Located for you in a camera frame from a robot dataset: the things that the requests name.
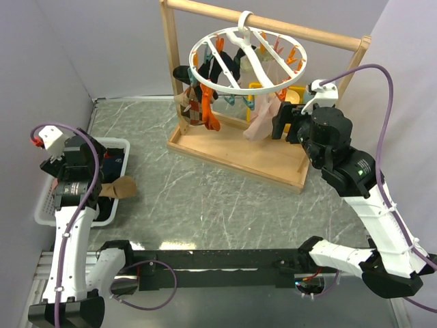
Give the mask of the brown ribbed sock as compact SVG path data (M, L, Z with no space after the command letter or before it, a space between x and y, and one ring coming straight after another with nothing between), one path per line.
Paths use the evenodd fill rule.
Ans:
M102 184L100 197L109 197L113 199L125 199L137 194L137 185L130 176L121 176L111 183Z

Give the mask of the white round clip hanger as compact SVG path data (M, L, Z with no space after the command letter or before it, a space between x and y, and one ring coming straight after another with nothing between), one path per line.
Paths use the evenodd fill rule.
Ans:
M243 11L236 27L210 33L198 41L188 56L188 80L192 86L204 84L221 93L247 95L241 87L240 75L250 68L261 88L254 94L279 92L299 80L307 66L307 52L291 36L249 27L250 11ZM271 81L264 62L273 62L282 69L285 79Z

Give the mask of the orange sock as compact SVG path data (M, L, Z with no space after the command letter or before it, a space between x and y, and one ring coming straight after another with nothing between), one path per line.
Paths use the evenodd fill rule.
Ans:
M208 130L220 131L221 124L216 119L212 112L211 100L213 99L213 89L201 84L202 98L201 98L201 108L202 108L202 120L205 127Z

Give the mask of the argyle patterned sock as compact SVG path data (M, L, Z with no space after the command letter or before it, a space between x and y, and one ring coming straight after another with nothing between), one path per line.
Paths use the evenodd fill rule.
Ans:
M181 94L174 96L174 101L182 107L181 115L188 124L192 126L204 125L201 102L197 99L193 87L188 87Z

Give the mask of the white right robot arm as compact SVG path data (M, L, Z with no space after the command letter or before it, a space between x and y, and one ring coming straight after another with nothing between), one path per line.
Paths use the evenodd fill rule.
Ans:
M421 276L434 273L427 261L435 262L436 255L424 250L414 253L411 233L396 221L399 213L389 204L389 196L381 194L388 188L377 185L384 176L376 172L374 158L350 145L352 121L335 107L302 113L297 105L283 102L272 124L273 139L290 125L286 140L302 146L312 166L354 210L371 239L368 248L351 248L312 236L298 249L300 268L309 273L319 267L345 271L385 299L415 295L423 285Z

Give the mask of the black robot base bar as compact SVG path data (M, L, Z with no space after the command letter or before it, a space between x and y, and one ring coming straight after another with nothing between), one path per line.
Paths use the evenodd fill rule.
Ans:
M274 286L293 288L297 275L319 266L297 249L133 251L120 275L139 279L139 290Z

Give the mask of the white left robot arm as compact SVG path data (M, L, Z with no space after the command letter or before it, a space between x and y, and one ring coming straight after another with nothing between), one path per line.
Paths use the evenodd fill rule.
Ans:
M28 320L35 327L101 327L115 276L129 274L136 260L128 241L109 241L86 271L106 149L82 129L60 123L36 126L31 140L49 153L40 168L57 185L51 270L40 302L29 306Z

